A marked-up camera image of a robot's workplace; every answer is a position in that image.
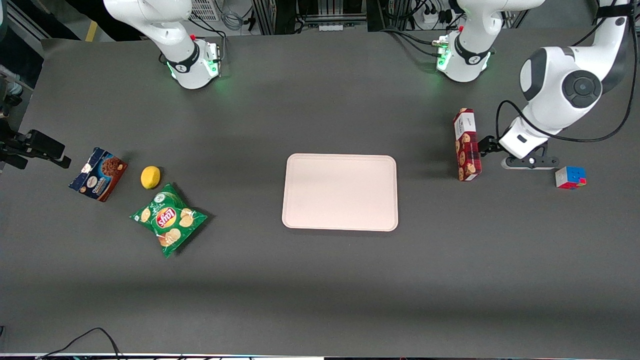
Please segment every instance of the red cookie box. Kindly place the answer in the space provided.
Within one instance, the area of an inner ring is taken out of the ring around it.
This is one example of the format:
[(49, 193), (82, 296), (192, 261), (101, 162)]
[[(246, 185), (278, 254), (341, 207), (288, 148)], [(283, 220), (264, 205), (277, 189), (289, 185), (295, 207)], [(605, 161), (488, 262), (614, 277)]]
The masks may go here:
[(463, 108), (453, 120), (456, 132), (458, 180), (471, 181), (482, 172), (473, 109)]

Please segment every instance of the lay's logo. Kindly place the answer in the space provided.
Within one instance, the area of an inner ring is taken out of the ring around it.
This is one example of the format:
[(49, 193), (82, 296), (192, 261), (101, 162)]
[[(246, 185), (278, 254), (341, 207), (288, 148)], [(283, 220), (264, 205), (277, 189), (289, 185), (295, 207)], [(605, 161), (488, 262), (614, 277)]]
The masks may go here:
[(159, 227), (170, 227), (175, 222), (176, 214), (173, 208), (164, 208), (156, 216), (156, 223)]

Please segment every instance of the rubik's cube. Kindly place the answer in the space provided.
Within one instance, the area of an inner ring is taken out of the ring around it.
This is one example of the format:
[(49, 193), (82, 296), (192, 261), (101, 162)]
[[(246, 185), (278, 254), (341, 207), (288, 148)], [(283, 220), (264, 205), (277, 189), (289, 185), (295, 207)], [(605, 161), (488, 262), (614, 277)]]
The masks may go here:
[(556, 187), (575, 190), (587, 185), (587, 175), (581, 167), (563, 167), (556, 172)]

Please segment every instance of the chocolate cookie box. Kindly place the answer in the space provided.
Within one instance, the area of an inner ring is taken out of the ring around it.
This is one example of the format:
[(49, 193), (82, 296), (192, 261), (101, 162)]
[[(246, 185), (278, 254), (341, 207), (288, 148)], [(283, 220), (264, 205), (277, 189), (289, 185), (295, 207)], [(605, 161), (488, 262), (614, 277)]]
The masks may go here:
[(105, 202), (124, 170), (127, 170), (127, 163), (96, 147), (69, 187), (92, 199)]
[(458, 180), (471, 181), (482, 172), (473, 109), (460, 109), (453, 120), (456, 132), (456, 159)]

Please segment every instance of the green chip bag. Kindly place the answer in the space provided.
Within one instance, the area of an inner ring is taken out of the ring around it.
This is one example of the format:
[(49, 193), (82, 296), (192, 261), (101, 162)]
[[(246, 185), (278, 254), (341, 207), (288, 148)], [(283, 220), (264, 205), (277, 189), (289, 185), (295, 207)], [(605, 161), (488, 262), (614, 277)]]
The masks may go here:
[(189, 209), (171, 184), (130, 217), (156, 234), (166, 258), (207, 219), (207, 215)]

